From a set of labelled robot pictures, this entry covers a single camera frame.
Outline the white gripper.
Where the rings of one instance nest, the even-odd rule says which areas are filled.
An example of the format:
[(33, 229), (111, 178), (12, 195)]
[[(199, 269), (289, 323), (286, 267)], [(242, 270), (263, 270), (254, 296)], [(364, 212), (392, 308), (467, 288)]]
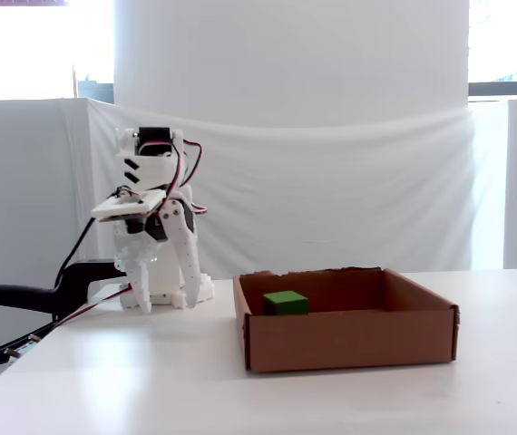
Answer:
[(149, 275), (145, 264), (157, 259), (159, 245), (169, 240), (174, 248), (184, 280), (185, 303), (193, 308), (200, 295), (200, 261), (197, 234), (191, 209), (179, 199), (169, 199), (160, 215), (145, 220), (122, 220), (113, 224), (116, 268), (130, 268), (126, 275), (132, 290), (122, 295), (122, 307), (140, 307), (151, 312)]

